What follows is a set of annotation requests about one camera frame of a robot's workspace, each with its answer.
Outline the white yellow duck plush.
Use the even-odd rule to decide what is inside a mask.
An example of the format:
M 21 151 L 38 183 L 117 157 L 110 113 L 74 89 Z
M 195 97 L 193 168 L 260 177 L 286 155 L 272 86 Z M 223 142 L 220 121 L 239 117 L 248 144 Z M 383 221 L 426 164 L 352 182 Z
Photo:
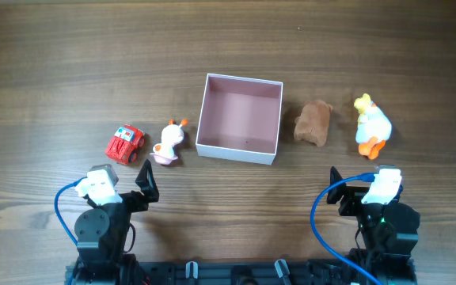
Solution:
M 374 160 L 390 139 L 392 124 L 383 111 L 371 100 L 368 93 L 355 99 L 354 107 L 359 113 L 355 141 L 359 154 Z

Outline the pink cardboard box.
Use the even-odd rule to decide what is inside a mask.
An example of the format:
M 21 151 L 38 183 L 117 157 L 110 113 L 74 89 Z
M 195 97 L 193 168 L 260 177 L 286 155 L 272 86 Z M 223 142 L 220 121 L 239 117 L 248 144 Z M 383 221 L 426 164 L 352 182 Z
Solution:
M 282 104 L 282 82 L 207 74 L 197 154 L 271 165 L 278 148 Z

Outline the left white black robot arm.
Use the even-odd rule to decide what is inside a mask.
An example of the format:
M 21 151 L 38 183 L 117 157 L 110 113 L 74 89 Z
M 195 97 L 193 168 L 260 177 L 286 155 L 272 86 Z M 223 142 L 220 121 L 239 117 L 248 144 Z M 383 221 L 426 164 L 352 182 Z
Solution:
M 135 255 L 124 248 L 128 232 L 135 230 L 131 215 L 159 200 L 150 161 L 144 161 L 135 179 L 138 191 L 119 194 L 118 180 L 110 164 L 95 165 L 74 186 L 91 208 L 74 224 L 78 259 L 66 269 L 66 284 L 151 283 Z

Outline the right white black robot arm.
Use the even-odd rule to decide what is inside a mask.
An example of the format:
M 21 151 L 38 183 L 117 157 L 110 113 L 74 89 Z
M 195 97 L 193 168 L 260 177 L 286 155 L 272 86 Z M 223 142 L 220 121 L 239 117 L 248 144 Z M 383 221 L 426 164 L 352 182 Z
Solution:
M 328 204 L 340 205 L 341 216 L 358 222 L 365 247 L 351 249 L 347 258 L 382 284 L 416 284 L 411 255 L 419 240 L 420 213 L 400 202 L 402 186 L 386 204 L 363 203 L 368 191 L 367 186 L 341 184 L 327 195 Z

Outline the brown plush toy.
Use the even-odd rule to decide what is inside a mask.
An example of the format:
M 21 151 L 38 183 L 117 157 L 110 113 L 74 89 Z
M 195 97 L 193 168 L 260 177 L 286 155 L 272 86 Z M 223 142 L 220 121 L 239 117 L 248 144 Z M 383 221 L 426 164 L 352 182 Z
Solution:
M 326 144 L 333 106 L 316 100 L 305 103 L 300 116 L 295 119 L 294 139 L 307 141 L 318 147 Z

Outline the red toy fire truck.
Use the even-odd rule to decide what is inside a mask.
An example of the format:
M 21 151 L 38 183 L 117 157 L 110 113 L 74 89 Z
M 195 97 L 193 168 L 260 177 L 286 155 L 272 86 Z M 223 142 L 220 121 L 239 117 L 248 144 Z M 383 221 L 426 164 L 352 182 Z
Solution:
M 145 143 L 145 133 L 132 126 L 123 125 L 119 127 L 112 136 L 104 153 L 115 162 L 128 165 L 134 162 L 138 157 L 138 150 Z

